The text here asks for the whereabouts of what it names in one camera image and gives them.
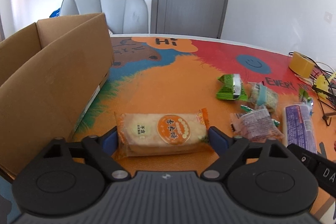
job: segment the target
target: colorful painted tabletop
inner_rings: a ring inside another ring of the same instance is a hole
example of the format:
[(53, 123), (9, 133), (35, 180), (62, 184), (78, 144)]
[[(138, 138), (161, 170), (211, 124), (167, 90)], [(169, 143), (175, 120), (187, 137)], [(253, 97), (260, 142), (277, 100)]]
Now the colorful painted tabletop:
[[(244, 83), (261, 82), (279, 94), (276, 117), (283, 107), (297, 102), (299, 88), (310, 87), (288, 68), (290, 57), (252, 47), (172, 37), (112, 37), (115, 62), (110, 76), (91, 104), (73, 137), (74, 141), (103, 135), (116, 125), (115, 113), (196, 113), (207, 108), (211, 126), (232, 135), (230, 113), (239, 103), (216, 99), (217, 80), (239, 73)], [(318, 151), (336, 160), (336, 122), (322, 120), (319, 104), (312, 115)], [(128, 157), (119, 163), (136, 170), (196, 170), (201, 173), (218, 158), (214, 151), (183, 155)], [(311, 213), (324, 223), (335, 223), (335, 199), (323, 190)]]

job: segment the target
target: cardboard box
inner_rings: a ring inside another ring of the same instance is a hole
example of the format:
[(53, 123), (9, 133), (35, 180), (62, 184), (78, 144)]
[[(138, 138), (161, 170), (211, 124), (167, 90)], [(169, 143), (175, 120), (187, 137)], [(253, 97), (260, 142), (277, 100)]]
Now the cardboard box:
[(58, 136), (71, 140), (108, 77), (104, 14), (39, 20), (0, 43), (0, 167), (17, 175)]

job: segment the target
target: smiley face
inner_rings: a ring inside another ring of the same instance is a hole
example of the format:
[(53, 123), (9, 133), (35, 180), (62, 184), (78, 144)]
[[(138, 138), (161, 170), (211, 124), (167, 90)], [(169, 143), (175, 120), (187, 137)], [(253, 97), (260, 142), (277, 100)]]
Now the smiley face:
[(246, 54), (240, 54), (236, 57), (236, 60), (239, 62), (239, 64), (243, 65), (245, 68), (263, 74), (267, 75), (271, 73), (270, 67), (259, 58), (252, 56), (252, 55), (246, 55)]

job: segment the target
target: painted bear ear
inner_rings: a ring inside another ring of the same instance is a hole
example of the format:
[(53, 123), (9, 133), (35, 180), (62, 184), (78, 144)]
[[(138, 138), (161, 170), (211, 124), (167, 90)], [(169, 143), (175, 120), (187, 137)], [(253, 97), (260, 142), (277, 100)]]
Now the painted bear ear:
[(149, 60), (158, 60), (159, 59), (156, 55), (151, 55), (148, 58), (149, 58)]

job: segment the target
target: chair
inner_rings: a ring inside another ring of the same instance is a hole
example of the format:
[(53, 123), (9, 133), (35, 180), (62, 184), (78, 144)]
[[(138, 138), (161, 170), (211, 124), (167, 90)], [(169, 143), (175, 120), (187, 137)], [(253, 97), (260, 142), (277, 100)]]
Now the chair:
[(148, 9), (144, 0), (63, 0), (59, 15), (105, 13), (113, 34), (148, 33)]

